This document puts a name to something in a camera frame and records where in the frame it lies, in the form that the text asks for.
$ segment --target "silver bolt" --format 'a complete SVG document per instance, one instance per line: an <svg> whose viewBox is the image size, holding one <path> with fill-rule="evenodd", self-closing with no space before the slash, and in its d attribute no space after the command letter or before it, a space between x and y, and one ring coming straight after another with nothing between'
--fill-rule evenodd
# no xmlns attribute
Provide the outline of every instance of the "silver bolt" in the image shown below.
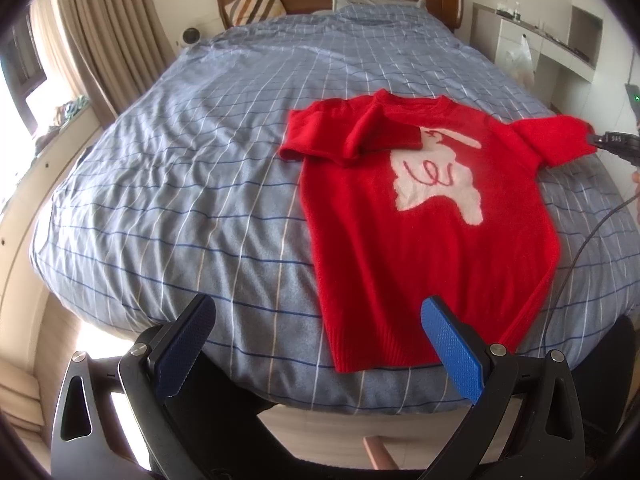
<svg viewBox="0 0 640 480"><path fill-rule="evenodd" d="M552 350L551 351L551 358L556 363L561 363L562 361L564 361L564 354L559 350Z"/></svg>
<svg viewBox="0 0 640 480"><path fill-rule="evenodd" d="M500 343L494 343L491 346L489 346L489 351L496 357L502 357L503 355L507 355L507 349L504 347L504 345L501 345Z"/></svg>
<svg viewBox="0 0 640 480"><path fill-rule="evenodd" d="M131 355L137 355L137 356L144 355L146 354L146 345L144 343L136 343L131 347L131 350L129 350L129 353Z"/></svg>
<svg viewBox="0 0 640 480"><path fill-rule="evenodd" d="M75 363L81 363L86 358L86 352L78 350L71 356L71 360Z"/></svg>

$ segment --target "blue gripper pad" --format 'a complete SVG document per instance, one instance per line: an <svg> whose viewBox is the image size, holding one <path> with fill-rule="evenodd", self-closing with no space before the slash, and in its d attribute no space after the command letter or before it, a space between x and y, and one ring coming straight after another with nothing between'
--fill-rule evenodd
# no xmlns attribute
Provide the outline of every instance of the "blue gripper pad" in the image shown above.
<svg viewBox="0 0 640 480"><path fill-rule="evenodd" d="M422 329L460 395L476 403L484 388L482 365L458 333L455 327L457 320L447 317L447 314L453 314L444 306L445 313L440 302L442 300L434 296L422 302Z"/></svg>
<svg viewBox="0 0 640 480"><path fill-rule="evenodd" d="M154 392L161 402L180 391L216 322L216 304L209 296L197 295L190 308L175 321L179 330L156 363Z"/></svg>

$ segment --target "bedsheet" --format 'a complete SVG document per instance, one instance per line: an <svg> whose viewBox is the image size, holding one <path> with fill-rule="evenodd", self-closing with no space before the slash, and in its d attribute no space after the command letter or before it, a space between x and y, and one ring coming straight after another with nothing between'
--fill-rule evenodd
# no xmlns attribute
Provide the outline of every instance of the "bedsheet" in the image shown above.
<svg viewBox="0 0 640 480"><path fill-rule="evenodd" d="M34 268L83 319L135 338L196 292L216 300L204 351L236 383L300 408L433 412L464 401L439 365L334 371L319 315L300 164L276 156L287 111L385 88L446 94L503 121L550 114L421 9L350 6L237 27L185 51L83 155L43 209ZM596 156L539 174L562 259L621 199ZM640 299L624 210L584 251L520 345L571 366Z"/></svg>

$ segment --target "sweater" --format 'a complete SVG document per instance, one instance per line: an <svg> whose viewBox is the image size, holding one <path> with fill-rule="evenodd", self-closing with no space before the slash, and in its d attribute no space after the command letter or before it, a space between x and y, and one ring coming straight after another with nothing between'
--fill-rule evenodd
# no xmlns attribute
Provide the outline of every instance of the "sweater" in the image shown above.
<svg viewBox="0 0 640 480"><path fill-rule="evenodd" d="M303 159L335 369L438 362L420 325L435 294L487 344L513 352L560 254L536 172L594 153L591 131L567 116L503 124L444 96L385 90L290 112L279 154Z"/></svg>

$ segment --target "striped pillow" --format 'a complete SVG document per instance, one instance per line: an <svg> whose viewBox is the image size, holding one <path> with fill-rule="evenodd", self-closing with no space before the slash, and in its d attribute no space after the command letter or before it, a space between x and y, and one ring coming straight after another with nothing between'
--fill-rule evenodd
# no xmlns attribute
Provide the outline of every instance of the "striped pillow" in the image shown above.
<svg viewBox="0 0 640 480"><path fill-rule="evenodd" d="M225 10L233 26L261 22L287 13L280 0L234 0L225 6Z"/></svg>

